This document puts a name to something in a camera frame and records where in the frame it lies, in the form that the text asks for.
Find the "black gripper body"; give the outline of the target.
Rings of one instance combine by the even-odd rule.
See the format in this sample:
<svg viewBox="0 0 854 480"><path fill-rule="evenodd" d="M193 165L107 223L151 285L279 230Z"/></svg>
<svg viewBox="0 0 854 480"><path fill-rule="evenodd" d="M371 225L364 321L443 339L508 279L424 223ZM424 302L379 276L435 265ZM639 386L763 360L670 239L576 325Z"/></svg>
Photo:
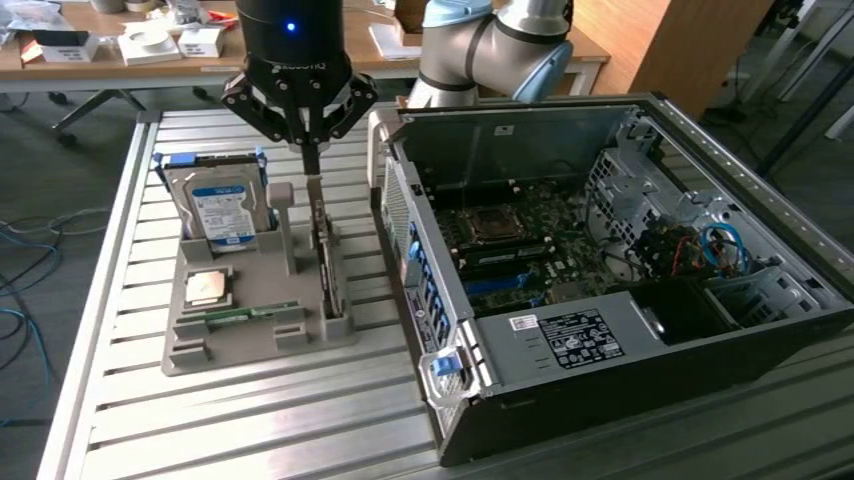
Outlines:
<svg viewBox="0 0 854 480"><path fill-rule="evenodd" d="M253 87L279 105L327 106L352 77L340 1L236 3Z"/></svg>

